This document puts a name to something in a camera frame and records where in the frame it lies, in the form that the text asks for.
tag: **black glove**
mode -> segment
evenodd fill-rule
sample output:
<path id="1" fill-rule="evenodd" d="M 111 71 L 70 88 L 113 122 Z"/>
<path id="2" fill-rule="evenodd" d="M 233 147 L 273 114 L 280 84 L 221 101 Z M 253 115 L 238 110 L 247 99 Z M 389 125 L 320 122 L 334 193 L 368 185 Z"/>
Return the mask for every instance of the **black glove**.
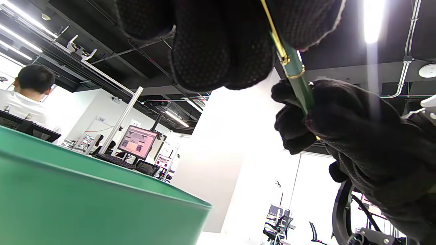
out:
<path id="1" fill-rule="evenodd" d="M 403 233 L 429 237 L 436 224 L 436 198 L 429 194 L 436 184 L 434 139 L 352 84 L 318 80 L 312 92 L 315 105 L 303 117 L 289 82 L 273 87 L 273 99 L 286 104 L 275 125 L 284 146 L 297 153 L 320 137 L 337 160 L 334 171 L 349 176 Z"/>
<path id="2" fill-rule="evenodd" d="M 300 50 L 317 44 L 339 22 L 345 0 L 269 0 L 276 26 Z M 171 67 L 191 91 L 242 89 L 264 80 L 276 57 L 260 0 L 117 0 L 121 27 L 145 41 L 176 25 Z"/>

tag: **conduit pipe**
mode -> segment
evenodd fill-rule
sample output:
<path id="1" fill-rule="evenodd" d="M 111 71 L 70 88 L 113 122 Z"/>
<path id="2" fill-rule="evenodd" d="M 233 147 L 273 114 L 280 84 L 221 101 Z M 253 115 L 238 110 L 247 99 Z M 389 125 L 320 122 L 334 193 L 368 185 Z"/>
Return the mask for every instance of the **conduit pipe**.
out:
<path id="1" fill-rule="evenodd" d="M 381 95 L 380 98 L 382 98 L 382 99 L 395 98 L 401 94 L 401 91 L 402 91 L 403 86 L 404 86 L 404 81 L 405 81 L 405 78 L 407 75 L 407 70 L 409 69 L 410 63 L 412 62 L 412 56 L 410 55 L 410 52 L 412 50 L 413 34 L 415 33 L 415 26 L 416 26 L 416 21 L 418 20 L 418 13 L 419 13 L 420 7 L 421 7 L 421 0 L 415 0 L 412 18 L 410 19 L 409 34 L 407 36 L 407 41 L 406 41 L 403 70 L 401 72 L 400 81 L 398 82 L 397 92 L 393 95 Z"/>

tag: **green handle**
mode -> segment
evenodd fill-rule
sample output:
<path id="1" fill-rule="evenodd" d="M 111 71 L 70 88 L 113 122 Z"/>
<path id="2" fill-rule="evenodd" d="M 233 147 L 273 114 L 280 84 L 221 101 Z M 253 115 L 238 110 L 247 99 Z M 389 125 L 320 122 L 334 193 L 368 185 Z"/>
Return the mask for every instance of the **green handle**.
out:
<path id="1" fill-rule="evenodd" d="M 284 44 L 284 48 L 290 59 L 286 65 L 283 65 L 283 69 L 291 83 L 296 98 L 300 102 L 301 109 L 304 114 L 307 115 L 309 109 L 313 107 L 314 102 L 309 83 L 306 82 L 302 76 L 304 73 L 304 65 L 301 61 L 299 52 L 289 47 L 285 42 L 282 41 L 282 43 Z"/>

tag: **black hair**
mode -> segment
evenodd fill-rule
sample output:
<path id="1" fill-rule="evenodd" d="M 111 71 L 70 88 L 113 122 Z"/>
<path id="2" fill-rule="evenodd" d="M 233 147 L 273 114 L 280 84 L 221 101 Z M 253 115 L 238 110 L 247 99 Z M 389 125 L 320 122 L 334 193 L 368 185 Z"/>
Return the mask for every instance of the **black hair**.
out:
<path id="1" fill-rule="evenodd" d="M 99 146 L 100 141 L 102 141 L 103 138 L 104 138 L 103 135 L 100 135 L 100 137 L 99 137 L 99 138 L 97 139 L 97 141 L 95 142 L 95 146 Z"/>
<path id="2" fill-rule="evenodd" d="M 115 141 L 112 140 L 112 141 L 109 143 L 109 147 L 108 147 L 108 149 L 112 149 L 115 145 L 116 145 Z"/>
<path id="3" fill-rule="evenodd" d="M 41 65 L 29 65 L 18 73 L 18 84 L 21 89 L 31 89 L 38 93 L 45 93 L 55 83 L 55 74 Z"/>

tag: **white pillar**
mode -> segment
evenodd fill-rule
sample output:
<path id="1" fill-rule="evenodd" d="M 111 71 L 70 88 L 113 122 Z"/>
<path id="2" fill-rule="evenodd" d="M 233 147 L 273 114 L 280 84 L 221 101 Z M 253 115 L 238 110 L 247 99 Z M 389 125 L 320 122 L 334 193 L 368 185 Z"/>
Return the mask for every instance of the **white pillar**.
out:
<path id="1" fill-rule="evenodd" d="M 274 69 L 254 87 L 220 88 L 209 98 L 171 181 L 214 206 L 204 231 L 257 239 L 270 204 L 280 201 L 274 172 L 283 171 L 276 164 L 283 144 L 274 122 L 283 105 L 271 99 L 279 80 Z"/>

